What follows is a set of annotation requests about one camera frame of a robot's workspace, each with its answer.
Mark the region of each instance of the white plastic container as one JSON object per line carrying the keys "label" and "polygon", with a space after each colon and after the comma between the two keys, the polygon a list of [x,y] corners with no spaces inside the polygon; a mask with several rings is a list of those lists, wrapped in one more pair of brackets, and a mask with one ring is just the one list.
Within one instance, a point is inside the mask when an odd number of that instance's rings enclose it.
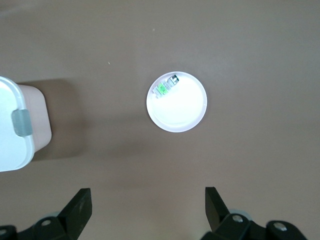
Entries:
{"label": "white plastic container", "polygon": [[0,76],[0,172],[26,166],[51,137],[41,91]]}
{"label": "white plastic container", "polygon": [[[170,78],[179,80],[171,84],[169,91],[167,87],[157,91]],[[204,117],[207,103],[207,94],[200,81],[182,71],[168,72],[158,77],[146,96],[146,108],[152,121],[172,133],[194,128]]]}

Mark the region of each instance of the white plastic lid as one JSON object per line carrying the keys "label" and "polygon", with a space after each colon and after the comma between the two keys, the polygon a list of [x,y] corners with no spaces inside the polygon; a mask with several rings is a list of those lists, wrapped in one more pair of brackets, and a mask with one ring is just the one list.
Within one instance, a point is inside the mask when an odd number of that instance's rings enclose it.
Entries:
{"label": "white plastic lid", "polygon": [[24,167],[34,153],[25,98],[17,84],[0,76],[0,172]]}
{"label": "white plastic lid", "polygon": [[[166,95],[158,98],[153,90],[174,75],[179,82]],[[152,121],[160,128],[180,133],[192,129],[204,117],[207,94],[194,76],[181,71],[168,72],[151,85],[146,97],[146,108]]]}

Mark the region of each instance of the container lid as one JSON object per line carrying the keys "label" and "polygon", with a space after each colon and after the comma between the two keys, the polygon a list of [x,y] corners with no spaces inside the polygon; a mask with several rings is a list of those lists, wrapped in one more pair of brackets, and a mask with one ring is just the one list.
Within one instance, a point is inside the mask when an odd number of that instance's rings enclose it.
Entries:
{"label": "container lid", "polygon": [[199,80],[189,73],[168,72],[151,85],[146,107],[156,125],[180,133],[192,129],[204,117],[207,94]]}
{"label": "container lid", "polygon": [[13,81],[0,76],[0,172],[24,167],[34,153],[31,120],[23,93]]}

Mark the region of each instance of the black bracket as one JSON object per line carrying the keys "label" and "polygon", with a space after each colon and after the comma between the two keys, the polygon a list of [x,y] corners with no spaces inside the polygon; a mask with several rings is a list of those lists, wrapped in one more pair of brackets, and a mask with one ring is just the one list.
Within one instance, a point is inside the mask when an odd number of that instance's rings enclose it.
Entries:
{"label": "black bracket", "polygon": [[211,227],[201,240],[307,240],[286,221],[270,221],[266,228],[241,214],[230,214],[215,187],[205,188],[205,214]]}
{"label": "black bracket", "polygon": [[45,217],[21,232],[13,225],[0,226],[0,240],[77,240],[91,215],[91,191],[82,188],[58,216]]}

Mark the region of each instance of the screw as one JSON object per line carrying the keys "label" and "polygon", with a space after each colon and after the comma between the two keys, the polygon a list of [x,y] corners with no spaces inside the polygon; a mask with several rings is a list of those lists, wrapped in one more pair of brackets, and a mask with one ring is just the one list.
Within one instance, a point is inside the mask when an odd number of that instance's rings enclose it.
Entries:
{"label": "screw", "polygon": [[5,235],[7,233],[7,229],[0,229],[0,236]]}
{"label": "screw", "polygon": [[41,226],[44,227],[44,226],[47,226],[51,223],[51,220],[44,220],[42,223],[41,223]]}
{"label": "screw", "polygon": [[278,230],[280,230],[280,231],[287,231],[287,228],[286,228],[286,226],[285,225],[283,225],[281,222],[275,222],[274,224],[273,224],[273,226],[276,228],[276,229],[278,229]]}
{"label": "screw", "polygon": [[237,222],[237,223],[242,223],[244,220],[242,219],[242,217],[240,217],[239,215],[233,215],[232,216],[233,221]]}

